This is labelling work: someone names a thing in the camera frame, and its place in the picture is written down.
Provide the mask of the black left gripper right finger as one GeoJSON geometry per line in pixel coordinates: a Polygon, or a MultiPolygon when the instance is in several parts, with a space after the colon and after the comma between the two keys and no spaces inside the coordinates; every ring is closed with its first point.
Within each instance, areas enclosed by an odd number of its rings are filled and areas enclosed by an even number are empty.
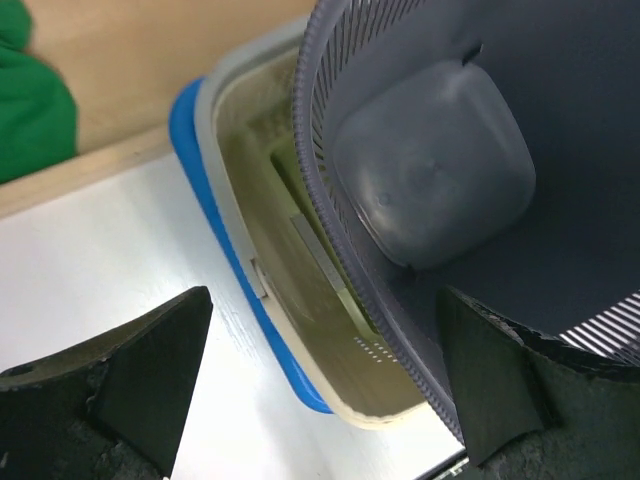
{"type": "Polygon", "coordinates": [[[639,369],[454,289],[436,319],[471,465],[484,479],[636,479],[639,369]]]}

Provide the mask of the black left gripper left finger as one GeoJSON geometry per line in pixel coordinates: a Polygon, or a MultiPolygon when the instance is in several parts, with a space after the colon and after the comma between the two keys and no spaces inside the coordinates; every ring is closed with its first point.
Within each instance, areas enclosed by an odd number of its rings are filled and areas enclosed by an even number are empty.
{"type": "Polygon", "coordinates": [[[168,479],[213,304],[197,286],[1,374],[4,479],[168,479]]]}

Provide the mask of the grey slotted laundry basket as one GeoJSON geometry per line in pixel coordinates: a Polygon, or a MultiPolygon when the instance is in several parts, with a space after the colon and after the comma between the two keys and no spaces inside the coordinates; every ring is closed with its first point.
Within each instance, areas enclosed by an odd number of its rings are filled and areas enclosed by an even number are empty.
{"type": "Polygon", "coordinates": [[[320,1],[295,146],[357,299],[448,429],[451,286],[639,359],[639,5],[320,1]]]}

